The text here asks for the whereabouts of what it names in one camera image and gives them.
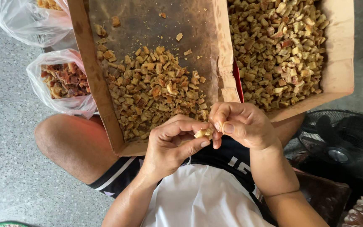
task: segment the pink plastic bag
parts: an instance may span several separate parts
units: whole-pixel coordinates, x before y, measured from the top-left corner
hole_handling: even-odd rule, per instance
[[[92,95],[78,96],[65,99],[52,99],[50,90],[41,77],[41,65],[56,65],[75,62],[85,73],[82,59],[78,51],[74,49],[58,50],[40,54],[36,60],[28,65],[26,71],[30,79],[34,93],[51,109],[68,115],[82,115],[89,119],[96,111],[96,104]]]
[[[67,1],[55,1],[63,11],[40,8],[35,0],[0,0],[0,27],[25,44],[52,46],[72,30]]]

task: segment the electric fan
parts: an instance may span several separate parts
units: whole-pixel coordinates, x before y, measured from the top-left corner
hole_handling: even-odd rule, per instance
[[[297,168],[346,183],[353,190],[349,209],[363,195],[363,115],[348,110],[307,113],[298,139],[309,152]]]

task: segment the knee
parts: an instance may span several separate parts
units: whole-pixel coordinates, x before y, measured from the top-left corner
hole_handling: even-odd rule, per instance
[[[52,152],[57,150],[55,147],[63,139],[63,130],[68,128],[68,118],[71,117],[74,116],[54,115],[40,122],[34,129],[36,144],[48,158],[51,159]]]

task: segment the hand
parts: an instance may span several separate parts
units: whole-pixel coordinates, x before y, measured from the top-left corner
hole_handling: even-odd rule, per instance
[[[252,151],[271,146],[281,147],[274,127],[267,116],[251,103],[215,103],[209,122],[221,133],[232,137]],[[216,142],[221,145],[220,137]]]
[[[158,182],[180,167],[191,155],[210,144],[208,138],[196,139],[194,134],[212,127],[210,123],[177,115],[156,127],[149,135],[148,150],[140,173]],[[191,140],[179,146],[182,141]]]

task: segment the white stripe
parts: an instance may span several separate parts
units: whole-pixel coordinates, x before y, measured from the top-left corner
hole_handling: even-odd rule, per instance
[[[124,164],[124,166],[117,171],[117,173],[115,173],[108,181],[106,181],[106,183],[104,183],[102,186],[96,188],[95,190],[100,191],[103,188],[107,187],[110,183],[112,183],[132,163],[132,161],[134,161],[135,158],[136,157],[130,158],[130,160],[128,160]]]

